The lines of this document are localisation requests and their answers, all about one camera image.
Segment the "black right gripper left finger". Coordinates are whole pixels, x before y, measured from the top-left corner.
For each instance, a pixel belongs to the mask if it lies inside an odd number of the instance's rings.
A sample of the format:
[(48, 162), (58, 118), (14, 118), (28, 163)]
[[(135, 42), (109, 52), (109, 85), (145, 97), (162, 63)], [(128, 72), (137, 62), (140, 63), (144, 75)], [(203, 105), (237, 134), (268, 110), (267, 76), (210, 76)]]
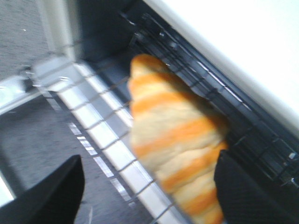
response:
[(72, 224), (85, 189), (80, 155), (0, 209), (2, 224)]

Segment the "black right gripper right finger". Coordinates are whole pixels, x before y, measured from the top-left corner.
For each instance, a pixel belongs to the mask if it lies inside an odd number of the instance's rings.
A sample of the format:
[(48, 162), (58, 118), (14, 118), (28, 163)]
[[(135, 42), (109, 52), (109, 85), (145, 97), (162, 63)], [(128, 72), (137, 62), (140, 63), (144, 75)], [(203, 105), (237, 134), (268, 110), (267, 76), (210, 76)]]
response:
[(229, 224), (299, 222), (299, 191), (270, 180), (258, 169), (243, 166), (227, 150), (220, 152), (214, 181)]

